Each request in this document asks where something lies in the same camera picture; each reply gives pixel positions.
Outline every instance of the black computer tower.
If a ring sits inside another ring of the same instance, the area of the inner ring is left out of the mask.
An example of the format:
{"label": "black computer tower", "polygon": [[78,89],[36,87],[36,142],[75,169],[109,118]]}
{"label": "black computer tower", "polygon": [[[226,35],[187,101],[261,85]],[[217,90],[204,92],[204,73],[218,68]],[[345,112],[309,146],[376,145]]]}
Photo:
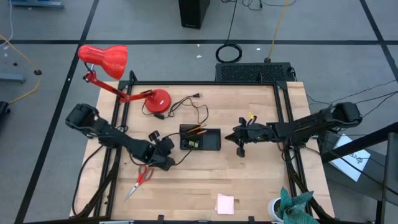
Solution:
{"label": "black computer tower", "polygon": [[181,25],[200,29],[210,0],[178,0]]}

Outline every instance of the pink sticky note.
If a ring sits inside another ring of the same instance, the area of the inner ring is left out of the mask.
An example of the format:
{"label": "pink sticky note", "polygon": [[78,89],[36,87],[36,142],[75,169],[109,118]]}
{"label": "pink sticky note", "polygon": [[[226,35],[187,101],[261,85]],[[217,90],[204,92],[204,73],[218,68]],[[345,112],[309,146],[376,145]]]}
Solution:
{"label": "pink sticky note", "polygon": [[218,194],[215,210],[219,215],[233,215],[234,197]]}

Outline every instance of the wooden tabletop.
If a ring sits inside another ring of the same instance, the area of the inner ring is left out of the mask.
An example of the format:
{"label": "wooden tabletop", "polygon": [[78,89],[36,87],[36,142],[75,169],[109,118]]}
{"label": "wooden tabletop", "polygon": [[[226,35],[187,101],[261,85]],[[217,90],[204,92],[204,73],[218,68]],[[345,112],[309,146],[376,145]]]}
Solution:
{"label": "wooden tabletop", "polygon": [[[303,83],[288,83],[290,104],[294,119],[310,114]],[[156,220],[164,215],[165,220],[270,220],[267,212],[269,200],[279,196],[281,187],[289,190],[285,162],[275,143],[245,144],[246,157],[236,155],[237,145],[224,139],[237,126],[238,118],[248,118],[248,113],[257,115],[257,122],[278,122],[275,98],[271,86],[133,86],[133,94],[148,89],[161,88],[168,91],[172,102],[183,97],[201,93],[193,98],[196,105],[206,104],[209,118],[206,128],[221,129],[221,151],[193,151],[179,166],[169,171],[155,168],[151,180],[140,186],[125,202],[124,198],[137,179],[137,166],[126,150],[122,151],[118,182],[112,211],[112,219]],[[115,95],[101,90],[96,105],[99,115],[111,120]],[[197,112],[191,106],[181,106],[175,117],[165,120],[141,113],[144,100],[130,104],[126,134],[137,139],[148,139],[149,133],[158,130],[160,137],[177,132],[180,124],[196,124]],[[287,120],[285,106],[284,117]],[[201,119],[206,115],[200,110]],[[179,136],[170,137],[175,148],[170,155],[176,162],[187,153],[179,149]],[[98,140],[89,140],[85,159],[99,146]],[[317,148],[314,140],[307,144]],[[103,149],[86,165],[82,173],[76,198],[76,209],[80,211],[98,188],[104,159]],[[309,190],[324,210],[334,217],[328,186],[320,156],[302,149],[302,162]],[[234,215],[217,215],[215,211],[218,194],[234,196]]]}

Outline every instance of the lamp shade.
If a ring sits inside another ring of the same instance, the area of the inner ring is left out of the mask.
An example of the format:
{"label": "lamp shade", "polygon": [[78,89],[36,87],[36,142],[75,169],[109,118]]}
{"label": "lamp shade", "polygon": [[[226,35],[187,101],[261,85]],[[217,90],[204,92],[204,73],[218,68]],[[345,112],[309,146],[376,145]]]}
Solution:
{"label": "lamp shade", "polygon": [[79,58],[86,63],[100,65],[112,78],[119,80],[126,69],[127,47],[116,45],[107,49],[83,45],[79,48]]}

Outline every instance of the red desk lamp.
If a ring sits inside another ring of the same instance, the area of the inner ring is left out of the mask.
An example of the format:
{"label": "red desk lamp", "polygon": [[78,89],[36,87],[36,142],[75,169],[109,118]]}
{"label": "red desk lamp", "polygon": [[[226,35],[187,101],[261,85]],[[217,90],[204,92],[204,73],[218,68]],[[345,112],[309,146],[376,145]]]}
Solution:
{"label": "red desk lamp", "polygon": [[148,90],[140,94],[128,95],[97,79],[96,72],[93,70],[94,65],[100,65],[110,77],[116,80],[123,76],[127,64],[125,45],[116,45],[107,49],[83,45],[79,48],[78,55],[85,64],[92,63],[91,68],[87,67],[88,71],[83,79],[120,96],[121,103],[147,98],[146,107],[151,113],[163,113],[170,107],[171,97],[164,90]]}

